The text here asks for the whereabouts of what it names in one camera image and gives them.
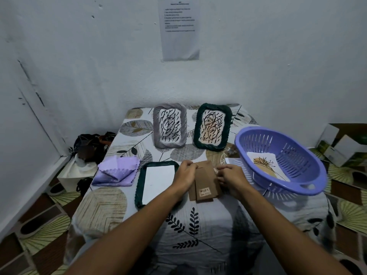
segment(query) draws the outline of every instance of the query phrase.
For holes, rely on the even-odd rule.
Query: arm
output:
[[[218,180],[228,186],[254,220],[289,275],[351,275],[344,266],[289,222],[247,181],[241,167],[218,166]]]
[[[97,241],[65,275],[126,274],[194,182],[196,168],[191,161],[183,161],[167,190]]]

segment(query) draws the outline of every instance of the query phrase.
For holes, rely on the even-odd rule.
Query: purple cloth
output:
[[[94,186],[131,186],[138,171],[140,159],[119,157],[105,158],[99,165],[92,185]]]

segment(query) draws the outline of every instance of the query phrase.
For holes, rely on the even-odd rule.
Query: basket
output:
[[[269,191],[312,196],[325,188],[327,175],[322,162],[308,149],[280,132],[259,126],[246,127],[236,135],[235,145],[255,183]],[[247,156],[248,151],[275,154],[290,182],[260,170]]]

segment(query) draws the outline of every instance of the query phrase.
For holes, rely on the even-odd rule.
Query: patterned floor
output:
[[[311,149],[328,172],[325,188],[338,220],[336,250],[353,274],[367,270],[367,176],[364,168],[339,168]],[[58,183],[54,179],[50,186]],[[81,197],[43,193],[0,244],[0,275],[63,274],[67,230]]]

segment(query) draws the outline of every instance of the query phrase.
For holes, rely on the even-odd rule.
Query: dark green frame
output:
[[[202,116],[205,110],[218,110],[224,112],[226,115],[224,117],[224,127],[222,132],[222,141],[219,143],[219,145],[215,146],[212,144],[203,144],[199,141],[200,137],[200,126],[202,124]],[[231,128],[231,120],[232,120],[232,110],[225,105],[215,105],[215,104],[209,104],[204,103],[200,106],[200,108],[197,111],[196,116],[196,123],[195,123],[195,130],[194,130],[194,144],[198,148],[203,148],[211,151],[221,151],[223,150],[228,141],[228,135],[229,135],[229,129]]]
[[[141,209],[145,206],[142,200],[143,200],[145,175],[147,167],[170,166],[170,165],[175,166],[175,173],[176,173],[179,165],[175,161],[149,162],[141,167],[140,175],[138,178],[138,184],[136,185],[136,192],[135,192],[135,206],[138,209]]]

